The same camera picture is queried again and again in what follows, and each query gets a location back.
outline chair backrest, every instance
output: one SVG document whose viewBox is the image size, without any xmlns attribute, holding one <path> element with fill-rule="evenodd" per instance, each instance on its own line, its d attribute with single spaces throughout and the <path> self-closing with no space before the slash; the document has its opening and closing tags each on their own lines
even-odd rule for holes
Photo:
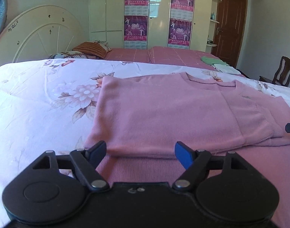
<svg viewBox="0 0 290 228">
<path fill-rule="evenodd" d="M 280 73 L 280 71 L 281 71 L 281 69 L 282 69 L 283 61 L 284 61 L 284 68 L 283 68 L 283 70 L 282 70 L 282 73 L 281 73 L 280 76 L 279 76 L 279 79 L 277 79 L 277 76 L 279 75 L 279 73 Z M 283 56 L 283 57 L 281 58 L 280 66 L 279 66 L 277 72 L 275 73 L 275 76 L 274 76 L 274 79 L 273 79 L 273 82 L 272 82 L 272 83 L 273 83 L 273 84 L 276 84 L 276 82 L 278 82 L 278 83 L 280 83 L 282 86 L 287 87 L 288 84 L 290 83 L 290 74 L 289 74 L 289 76 L 288 76 L 288 78 L 287 78 L 286 83 L 284 84 L 283 82 L 285 81 L 286 76 L 287 76 L 287 74 L 288 74 L 289 71 L 290 71 L 290 59 L 289 59 L 288 57 L 286 57 L 286 56 Z"/>
</svg>

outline green cloth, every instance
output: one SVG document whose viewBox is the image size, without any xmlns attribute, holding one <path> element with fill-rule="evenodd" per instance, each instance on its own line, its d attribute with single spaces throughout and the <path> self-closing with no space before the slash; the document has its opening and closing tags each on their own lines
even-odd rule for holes
<svg viewBox="0 0 290 228">
<path fill-rule="evenodd" d="M 222 65 L 226 65 L 229 66 L 226 62 L 223 62 L 220 59 L 216 59 L 216 58 L 209 58 L 207 56 L 202 56 L 201 57 L 201 61 L 207 65 L 213 65 L 213 64 L 222 64 Z"/>
</svg>

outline cream headboard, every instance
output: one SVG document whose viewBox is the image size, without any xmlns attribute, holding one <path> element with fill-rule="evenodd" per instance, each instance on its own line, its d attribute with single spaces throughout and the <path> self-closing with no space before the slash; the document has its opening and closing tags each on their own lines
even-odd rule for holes
<svg viewBox="0 0 290 228">
<path fill-rule="evenodd" d="M 37 6 L 16 17 L 1 33 L 0 66 L 47 59 L 84 41 L 80 23 L 67 10 Z"/>
</svg>

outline wooden chair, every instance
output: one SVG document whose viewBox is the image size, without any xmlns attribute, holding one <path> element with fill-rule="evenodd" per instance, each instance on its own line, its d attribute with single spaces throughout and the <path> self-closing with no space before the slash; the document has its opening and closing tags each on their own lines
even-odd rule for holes
<svg viewBox="0 0 290 228">
<path fill-rule="evenodd" d="M 279 79 L 277 79 L 277 76 L 279 75 L 279 73 L 280 73 L 280 71 L 282 69 L 283 61 L 284 61 L 284 68 L 282 70 L 282 73 L 279 76 Z M 281 58 L 280 66 L 279 66 L 277 72 L 275 73 L 274 79 L 270 80 L 268 78 L 260 76 L 259 81 L 263 81 L 263 82 L 267 82 L 267 83 L 271 83 L 271 84 L 281 85 L 281 86 L 287 87 L 288 84 L 290 83 L 290 74 L 289 74 L 289 76 L 287 78 L 286 83 L 284 84 L 283 82 L 285 81 L 286 76 L 287 76 L 289 71 L 290 71 L 290 59 L 288 57 L 286 57 L 286 56 L 283 56 Z"/>
</svg>

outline striped pillow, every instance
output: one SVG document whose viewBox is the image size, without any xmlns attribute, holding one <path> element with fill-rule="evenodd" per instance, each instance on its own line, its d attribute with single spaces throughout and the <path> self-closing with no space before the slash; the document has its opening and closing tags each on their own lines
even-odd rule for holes
<svg viewBox="0 0 290 228">
<path fill-rule="evenodd" d="M 80 51 L 86 55 L 96 55 L 101 58 L 105 58 L 107 51 L 98 43 L 84 42 L 72 50 Z"/>
</svg>

